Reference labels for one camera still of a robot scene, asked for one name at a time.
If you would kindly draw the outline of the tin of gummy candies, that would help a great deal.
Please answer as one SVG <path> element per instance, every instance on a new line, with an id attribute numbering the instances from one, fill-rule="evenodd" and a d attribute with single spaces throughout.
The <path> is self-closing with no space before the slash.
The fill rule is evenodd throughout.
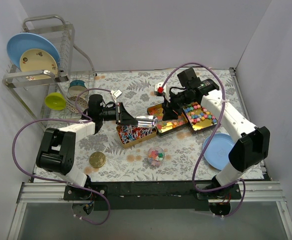
<path id="1" fill-rule="evenodd" d="M 186 128 L 189 123 L 184 114 L 178 116 L 178 119 L 163 121 L 163 109 L 161 108 L 161 104 L 147 108 L 147 113 L 148 115 L 156 116 L 158 119 L 156 129 L 159 138 L 178 132 Z"/>

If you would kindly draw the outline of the gold tin of lollipops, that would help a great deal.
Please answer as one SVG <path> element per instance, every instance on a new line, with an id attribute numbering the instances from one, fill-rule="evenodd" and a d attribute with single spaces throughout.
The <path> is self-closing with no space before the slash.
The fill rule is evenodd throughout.
<path id="1" fill-rule="evenodd" d="M 157 135 L 157 129 L 155 127 L 143 128 L 131 125 L 118 125 L 116 130 L 124 149 L 150 140 Z"/>

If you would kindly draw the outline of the silver metal scoop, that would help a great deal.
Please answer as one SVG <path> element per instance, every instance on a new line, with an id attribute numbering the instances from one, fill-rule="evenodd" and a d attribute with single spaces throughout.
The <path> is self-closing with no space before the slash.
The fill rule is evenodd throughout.
<path id="1" fill-rule="evenodd" d="M 158 123 L 158 118 L 154 115 L 137 116 L 135 119 L 139 128 L 154 128 Z"/>

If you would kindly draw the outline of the tin of star candies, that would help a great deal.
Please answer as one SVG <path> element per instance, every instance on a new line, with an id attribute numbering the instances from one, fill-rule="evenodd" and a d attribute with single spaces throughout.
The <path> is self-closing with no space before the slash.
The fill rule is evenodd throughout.
<path id="1" fill-rule="evenodd" d="M 218 123 L 216 117 L 197 102 L 183 106 L 183 113 L 188 119 L 188 128 L 192 135 L 211 129 Z"/>

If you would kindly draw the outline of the clear glass bowl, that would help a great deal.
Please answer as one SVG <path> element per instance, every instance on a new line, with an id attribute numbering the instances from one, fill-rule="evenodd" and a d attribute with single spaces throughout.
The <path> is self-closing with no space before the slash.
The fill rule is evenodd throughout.
<path id="1" fill-rule="evenodd" d="M 161 147 L 152 147 L 147 153 L 148 162 L 153 167 L 159 167 L 165 158 L 164 150 Z"/>

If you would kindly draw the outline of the round gold tin lid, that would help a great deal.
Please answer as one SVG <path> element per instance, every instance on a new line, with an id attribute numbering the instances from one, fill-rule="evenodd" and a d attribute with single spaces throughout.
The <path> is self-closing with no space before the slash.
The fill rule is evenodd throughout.
<path id="1" fill-rule="evenodd" d="M 106 162 L 105 154 L 99 151 L 92 153 L 89 157 L 89 164 L 96 169 L 102 167 L 105 164 L 105 162 Z"/>

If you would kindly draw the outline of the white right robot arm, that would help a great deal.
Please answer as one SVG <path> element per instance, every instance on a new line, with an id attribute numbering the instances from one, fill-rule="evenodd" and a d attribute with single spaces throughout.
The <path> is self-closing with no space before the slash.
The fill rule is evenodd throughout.
<path id="1" fill-rule="evenodd" d="M 265 126 L 257 127 L 226 101 L 225 89 L 218 77 L 200 80 L 193 68 L 182 71 L 177 77 L 182 86 L 178 93 L 166 89 L 165 81 L 154 87 L 155 95 L 164 98 L 163 120 L 176 119 L 185 105 L 198 103 L 217 118 L 216 127 L 223 126 L 234 142 L 229 153 L 230 162 L 213 177 L 209 186 L 196 188 L 200 193 L 212 192 L 216 198 L 223 199 L 248 169 L 268 157 L 270 131 Z"/>

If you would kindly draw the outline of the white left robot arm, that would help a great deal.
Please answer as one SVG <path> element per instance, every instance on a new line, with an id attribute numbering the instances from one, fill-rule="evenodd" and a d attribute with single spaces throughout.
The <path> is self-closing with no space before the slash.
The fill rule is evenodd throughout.
<path id="1" fill-rule="evenodd" d="M 131 116 L 121 102 L 105 107 L 103 97 L 93 94 L 89 97 L 88 108 L 82 120 L 88 123 L 75 123 L 64 128 L 47 128 L 36 157 L 36 166 L 57 174 L 60 178 L 76 186 L 75 194 L 81 200 L 92 195 L 92 187 L 86 184 L 87 175 L 75 165 L 76 143 L 90 135 L 98 133 L 104 121 L 116 121 L 122 125 L 137 125 L 136 118 Z"/>

